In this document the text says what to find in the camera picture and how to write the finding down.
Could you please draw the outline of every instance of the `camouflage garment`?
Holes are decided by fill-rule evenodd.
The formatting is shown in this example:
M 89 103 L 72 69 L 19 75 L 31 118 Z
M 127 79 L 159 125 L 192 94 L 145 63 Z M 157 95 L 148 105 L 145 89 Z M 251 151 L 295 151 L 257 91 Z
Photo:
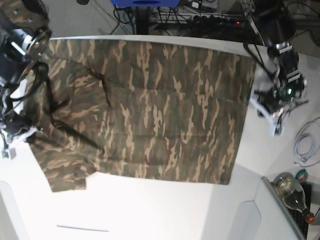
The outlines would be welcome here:
M 256 65 L 244 56 L 173 44 L 52 40 L 45 84 L 25 102 L 43 128 L 31 149 L 54 192 L 94 172 L 228 184 Z
M 42 14 L 32 12 L 26 8 L 26 5 L 33 6 L 33 10 L 37 9 Z M 2 11 L 10 21 L 19 26 L 21 29 L 30 29 L 32 31 L 37 31 L 43 26 L 49 24 L 49 19 L 47 18 L 47 13 L 45 10 L 41 9 L 41 5 L 37 1 L 22 1 L 22 0 L 0 0 L 0 11 Z

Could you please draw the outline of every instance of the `wire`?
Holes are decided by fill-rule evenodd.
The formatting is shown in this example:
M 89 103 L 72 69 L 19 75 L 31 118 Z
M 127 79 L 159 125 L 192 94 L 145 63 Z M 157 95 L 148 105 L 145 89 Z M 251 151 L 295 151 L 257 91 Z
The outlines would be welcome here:
M 298 2 L 298 1 L 292 1 L 286 7 L 288 8 L 292 4 L 298 4 L 298 5 L 306 6 L 307 8 L 309 8 L 312 12 L 314 12 L 319 17 L 319 13 L 316 10 L 314 10 L 312 7 L 310 7 L 308 4 L 305 4 L 303 2 Z
M 307 32 L 310 32 L 310 30 L 305 30 L 305 31 L 303 31 L 303 32 L 299 32 L 298 34 L 295 33 L 294 38 L 298 38 L 298 36 L 300 36 L 300 35 L 302 35 L 302 34 L 305 34 L 305 33 L 307 33 Z
M 264 65 L 263 62 L 261 62 L 257 56 L 249 49 L 249 45 L 248 43 L 244 42 L 243 43 L 243 48 L 248 52 L 248 54 L 250 54 L 250 56 L 260 65 L 260 67 L 266 72 L 266 74 L 268 75 L 268 77 L 270 78 L 270 80 L 273 82 L 274 79 L 274 73 L 270 72 Z
M 313 42 L 314 42 L 315 44 L 317 44 L 317 42 L 319 41 L 319 38 L 318 38 L 318 39 L 315 39 L 314 33 L 313 33 L 312 31 L 310 31 L 310 35 L 311 35 L 311 38 L 312 38 Z
M 32 84 L 31 89 L 29 90 L 28 93 L 26 93 L 24 96 L 19 97 L 19 98 L 10 98 L 12 102 L 19 102 L 19 101 L 24 101 L 27 98 L 31 97 L 35 92 L 38 90 L 38 88 L 44 83 L 43 80 L 38 81 L 38 71 L 35 74 L 35 78 Z
M 318 16 L 315 16 L 315 15 L 309 15 L 309 14 L 303 14 L 303 13 L 291 13 L 291 15 L 301 15 L 301 16 L 305 16 L 305 17 L 319 18 Z
M 96 0 L 93 0 L 93 2 L 100 8 L 101 11 L 103 11 L 106 15 L 108 15 L 113 21 L 118 23 L 116 21 L 116 18 L 114 18 L 109 12 L 107 12 Z M 129 34 L 123 26 L 120 25 L 118 27 L 120 27 L 126 34 Z
M 183 8 L 185 8 L 186 10 L 188 10 L 188 11 L 191 12 L 191 13 L 199 14 L 198 11 L 195 11 L 195 10 L 191 9 L 191 8 L 189 8 L 188 6 L 183 6 Z
M 301 11 L 303 14 L 306 14 L 305 10 L 304 10 L 303 7 L 302 7 L 303 5 L 298 4 L 298 6 L 299 6 L 300 11 Z
M 245 20 L 246 18 L 244 17 L 244 15 L 242 14 L 242 12 L 236 12 L 236 11 L 226 11 L 226 10 L 223 10 L 221 12 L 221 16 L 222 17 L 231 17 L 231 18 L 236 18 L 238 17 L 238 19 L 242 19 L 242 20 Z
M 2 130 L 0 129 L 0 135 L 1 135 L 1 138 L 2 138 L 2 141 L 3 141 L 3 146 L 4 146 L 4 149 L 8 149 L 9 148 L 9 145 L 6 141 L 6 137 L 4 135 L 4 133 L 2 132 Z
M 5 114 L 3 114 L 3 117 L 8 116 L 9 114 L 11 114 L 20 104 L 23 103 L 23 100 L 21 100 L 17 105 L 15 105 L 10 111 L 6 112 Z
M 258 49 L 257 45 L 256 45 L 255 43 L 254 43 L 253 45 L 254 45 L 254 47 L 255 47 L 255 49 L 256 49 L 256 51 L 257 51 L 258 55 L 259 55 L 259 58 L 260 58 L 260 60 L 261 60 L 262 65 L 264 66 L 264 65 L 265 65 L 265 63 L 264 63 L 264 60 L 263 60 L 263 59 L 262 59 L 262 57 L 261 57 L 261 54 L 260 54 L 260 51 L 259 51 L 259 49 Z
M 91 4 L 92 7 L 96 10 L 96 12 L 106 21 L 106 23 L 110 26 L 110 28 L 112 28 L 111 23 L 109 22 L 109 20 L 99 11 L 98 7 L 94 4 Z
M 160 18 L 160 21 L 161 21 L 161 23 L 163 24 L 163 22 L 162 22 L 162 17 L 161 17 L 160 7 L 157 7 L 157 10 L 158 10 L 158 12 L 159 12 L 159 18 Z M 169 19 L 169 17 L 170 17 L 170 13 L 171 13 L 171 9 L 170 9 L 170 11 L 169 11 L 169 16 L 167 17 L 167 19 L 166 19 L 166 21 L 165 21 L 165 22 L 167 22 L 167 21 L 168 21 L 168 19 Z
M 306 133 L 306 130 L 313 124 L 315 124 L 320 129 L 320 125 L 318 125 L 317 123 L 318 120 L 320 120 L 320 116 L 305 123 L 300 129 L 300 131 L 296 134 L 295 139 L 293 141 L 292 154 L 296 159 L 298 159 L 300 162 L 304 164 L 307 161 L 309 161 L 313 156 L 315 156 L 320 149 L 320 144 L 317 145 L 314 136 L 311 133 Z M 299 150 L 299 147 L 301 142 L 305 140 L 310 141 L 310 146 L 308 151 L 306 151 L 305 153 L 301 153 L 301 151 Z M 298 162 L 294 162 L 294 163 L 300 167 L 308 168 L 320 163 L 320 160 L 307 166 L 303 166 Z
M 187 22 L 190 21 L 190 20 L 188 20 L 187 18 L 185 18 L 184 16 L 182 16 L 177 10 L 174 10 L 174 9 L 173 9 L 173 12 L 174 12 L 175 16 L 179 15 L 181 18 L 183 18 L 183 19 L 186 20 Z
M 133 11 L 131 9 L 131 7 L 116 7 L 116 5 L 113 6 L 114 7 L 114 10 L 113 10 L 113 16 L 116 18 L 117 20 L 117 26 L 115 26 L 115 28 L 112 30 L 112 32 L 110 33 L 110 35 L 112 35 L 114 33 L 114 31 L 119 27 L 120 23 L 121 24 L 130 24 L 131 25 L 131 28 L 132 28 L 132 34 L 135 35 L 136 34 L 136 29 L 135 29 L 135 25 L 133 23 L 133 19 L 134 19 L 134 14 L 133 14 Z M 128 21 L 123 21 L 121 19 L 121 16 L 120 16 L 120 12 L 121 11 L 124 11 L 122 17 L 123 19 L 126 18 L 126 15 L 128 17 Z

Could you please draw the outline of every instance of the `red cap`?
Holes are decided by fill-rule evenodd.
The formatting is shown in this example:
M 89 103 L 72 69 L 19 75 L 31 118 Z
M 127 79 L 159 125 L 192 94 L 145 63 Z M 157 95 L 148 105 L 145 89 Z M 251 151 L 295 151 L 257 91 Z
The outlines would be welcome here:
M 314 221 L 315 221 L 315 215 L 310 212 L 306 217 L 305 217 L 305 221 L 308 223 L 308 224 L 312 224 Z

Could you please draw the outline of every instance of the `white table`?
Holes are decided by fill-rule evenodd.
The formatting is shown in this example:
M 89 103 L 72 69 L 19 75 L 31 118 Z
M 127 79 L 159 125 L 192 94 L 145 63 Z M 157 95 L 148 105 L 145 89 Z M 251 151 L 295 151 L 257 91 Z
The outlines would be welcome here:
M 89 36 L 80 39 L 123 39 L 209 48 L 247 55 L 242 43 L 173 36 Z M 266 49 L 259 48 L 265 63 Z M 320 115 L 320 59 L 300 55 L 299 70 L 308 79 L 310 103 L 292 112 L 282 137 L 270 137 L 269 125 L 249 106 L 242 139 L 229 185 L 186 183 L 127 178 L 96 173 L 87 179 L 87 190 L 52 194 L 29 146 L 22 144 L 18 158 L 0 162 L 0 180 L 8 182 L 15 195 L 30 239 L 49 239 L 56 224 L 107 229 L 109 233 L 88 233 L 59 228 L 56 234 L 73 239 L 153 239 L 206 240 L 227 239 L 238 206 L 256 197 L 261 176 L 273 180 L 285 171 L 296 173 L 291 154 L 293 138 L 299 127 L 313 115 Z M 266 79 L 258 68 L 255 84 Z M 308 169 L 309 179 L 320 183 L 320 165 Z M 272 210 L 263 221 L 274 221 Z M 261 225 L 257 240 L 278 239 L 278 232 Z

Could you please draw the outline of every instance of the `glass bottle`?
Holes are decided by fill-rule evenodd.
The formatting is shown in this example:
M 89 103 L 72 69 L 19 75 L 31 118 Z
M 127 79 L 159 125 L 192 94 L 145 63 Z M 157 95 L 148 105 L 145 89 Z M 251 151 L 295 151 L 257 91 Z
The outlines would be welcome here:
M 306 206 L 306 195 L 299 181 L 288 172 L 277 176 L 273 184 L 283 203 L 292 210 L 302 213 L 308 224 L 315 221 L 315 216 Z

